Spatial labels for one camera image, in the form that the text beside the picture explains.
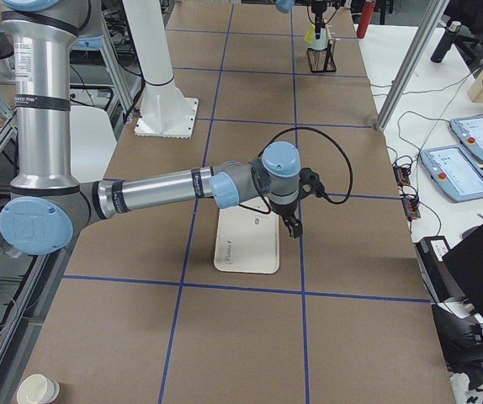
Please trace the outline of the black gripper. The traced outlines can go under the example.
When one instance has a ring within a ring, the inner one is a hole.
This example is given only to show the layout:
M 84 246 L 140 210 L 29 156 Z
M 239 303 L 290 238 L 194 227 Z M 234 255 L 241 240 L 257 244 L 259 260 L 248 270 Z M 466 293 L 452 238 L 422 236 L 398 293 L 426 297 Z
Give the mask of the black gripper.
M 315 38 L 319 39 L 321 37 L 322 17 L 325 13 L 325 0 L 312 0 L 311 12 L 315 15 Z
M 288 230 L 289 238 L 299 238 L 303 235 L 303 224 L 300 219 L 295 217 L 299 198 L 285 203 L 284 201 L 269 198 L 272 212 L 282 217 L 283 223 Z

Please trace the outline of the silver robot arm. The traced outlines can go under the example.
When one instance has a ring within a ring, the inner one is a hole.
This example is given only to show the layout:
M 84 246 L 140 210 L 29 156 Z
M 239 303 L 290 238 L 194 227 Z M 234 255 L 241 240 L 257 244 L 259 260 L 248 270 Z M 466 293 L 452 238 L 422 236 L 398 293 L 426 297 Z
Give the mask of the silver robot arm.
M 281 13 L 289 13 L 294 7 L 295 0 L 276 0 L 274 2 L 275 8 Z M 327 10 L 327 1 L 324 0 L 310 0 L 301 1 L 305 6 L 310 8 L 310 12 L 313 14 L 312 23 L 314 25 L 314 36 L 317 40 L 321 38 L 321 30 L 324 27 L 324 13 Z
M 70 50 L 103 44 L 98 1 L 4 1 L 0 35 L 13 39 L 19 172 L 0 214 L 7 243 L 29 255 L 65 247 L 86 226 L 113 215 L 191 199 L 221 209 L 262 197 L 292 237 L 303 227 L 300 154 L 275 141 L 247 164 L 225 162 L 141 180 L 82 183 L 72 175 Z

